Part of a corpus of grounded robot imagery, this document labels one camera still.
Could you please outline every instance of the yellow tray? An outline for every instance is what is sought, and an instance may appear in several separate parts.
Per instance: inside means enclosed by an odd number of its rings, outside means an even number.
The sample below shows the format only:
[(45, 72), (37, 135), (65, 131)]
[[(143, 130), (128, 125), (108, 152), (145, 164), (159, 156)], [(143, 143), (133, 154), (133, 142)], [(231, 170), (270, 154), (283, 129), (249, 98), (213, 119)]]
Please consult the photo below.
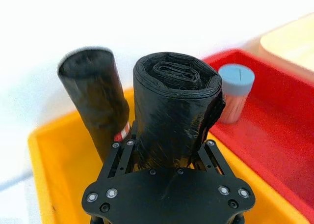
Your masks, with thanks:
[[(134, 120), (133, 90), (125, 97)], [(217, 141), (235, 175), (250, 184), (254, 208), (245, 213), (246, 224), (308, 224), (309, 222), (235, 154)], [(102, 163), (77, 112), (35, 130), (28, 139), (42, 223), (88, 224), (81, 207), (85, 188), (94, 182)]]
[(261, 52), (284, 60), (285, 69), (314, 81), (314, 14), (265, 34), (260, 46)]

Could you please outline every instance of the white background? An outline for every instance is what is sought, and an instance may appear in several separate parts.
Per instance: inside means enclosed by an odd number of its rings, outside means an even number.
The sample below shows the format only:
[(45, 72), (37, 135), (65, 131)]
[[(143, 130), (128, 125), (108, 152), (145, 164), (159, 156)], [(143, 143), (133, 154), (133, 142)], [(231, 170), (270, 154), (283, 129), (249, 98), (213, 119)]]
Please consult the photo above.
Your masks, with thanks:
[(40, 223), (27, 137), (75, 109), (56, 75), (68, 51), (111, 48), (127, 88), (143, 55), (202, 58), (313, 11), (313, 0), (0, 0), (0, 223)]

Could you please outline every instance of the bolt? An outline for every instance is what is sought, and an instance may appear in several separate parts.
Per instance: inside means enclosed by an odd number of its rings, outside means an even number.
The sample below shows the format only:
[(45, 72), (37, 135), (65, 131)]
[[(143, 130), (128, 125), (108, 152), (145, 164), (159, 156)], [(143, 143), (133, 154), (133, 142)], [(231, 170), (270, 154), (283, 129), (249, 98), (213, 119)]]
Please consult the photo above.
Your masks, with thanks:
[(103, 204), (100, 206), (100, 211), (101, 211), (102, 213), (108, 212), (109, 209), (110, 209), (110, 204), (108, 204), (108, 203), (103, 203)]
[(156, 175), (156, 173), (157, 173), (156, 169), (150, 169), (149, 170), (149, 174), (152, 176)]
[(238, 190), (238, 193), (239, 193), (239, 195), (240, 195), (241, 197), (243, 197), (243, 198), (248, 198), (248, 197), (250, 197), (249, 192), (248, 192), (247, 190), (245, 190), (245, 189), (239, 189), (239, 190)]
[(134, 141), (128, 140), (127, 145), (134, 145)]
[(184, 171), (183, 171), (182, 168), (178, 168), (178, 169), (177, 169), (177, 173), (178, 173), (179, 175), (182, 175), (182, 174), (184, 173)]
[(233, 208), (233, 209), (236, 209), (236, 208), (239, 207), (238, 203), (237, 203), (235, 200), (233, 200), (233, 199), (230, 199), (230, 200), (228, 201), (228, 204), (229, 204), (229, 207), (231, 207), (231, 208)]
[(220, 192), (222, 195), (224, 195), (224, 196), (227, 196), (228, 194), (230, 194), (229, 189), (228, 189), (227, 187), (225, 187), (225, 186), (220, 186), (220, 187), (218, 188), (218, 190), (219, 190), (219, 192)]
[(215, 144), (215, 142), (212, 140), (207, 141), (207, 145), (209, 145), (209, 146), (213, 146), (214, 144)]
[(113, 147), (113, 148), (118, 148), (119, 146), (120, 146), (120, 144), (117, 143), (117, 142), (112, 144), (112, 147)]
[(118, 194), (118, 191), (115, 188), (110, 188), (109, 190), (107, 190), (107, 193), (106, 193), (108, 198), (115, 198), (117, 194)]
[(87, 202), (92, 203), (92, 202), (96, 201), (97, 197), (98, 197), (98, 194), (91, 193), (87, 197)]

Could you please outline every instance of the black garbage bag roll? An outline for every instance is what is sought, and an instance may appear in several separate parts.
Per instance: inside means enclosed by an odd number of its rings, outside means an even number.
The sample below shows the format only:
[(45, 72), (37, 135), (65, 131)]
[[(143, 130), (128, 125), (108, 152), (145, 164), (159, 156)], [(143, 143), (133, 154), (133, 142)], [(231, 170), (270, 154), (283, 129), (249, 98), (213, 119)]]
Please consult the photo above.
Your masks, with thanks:
[(61, 61), (58, 76), (104, 162), (114, 138), (122, 140), (130, 126), (113, 53), (102, 48), (74, 51)]
[(225, 106), (218, 73), (178, 53), (142, 57), (133, 70), (138, 167), (190, 164)]

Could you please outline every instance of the red tray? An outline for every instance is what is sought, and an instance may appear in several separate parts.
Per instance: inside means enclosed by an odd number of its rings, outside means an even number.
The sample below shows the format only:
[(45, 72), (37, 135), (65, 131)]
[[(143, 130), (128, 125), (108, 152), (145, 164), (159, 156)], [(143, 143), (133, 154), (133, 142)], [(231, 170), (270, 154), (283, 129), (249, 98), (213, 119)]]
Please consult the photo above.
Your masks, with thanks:
[(251, 68), (255, 82), (240, 120), (211, 132), (314, 223), (314, 83), (242, 50), (205, 59)]

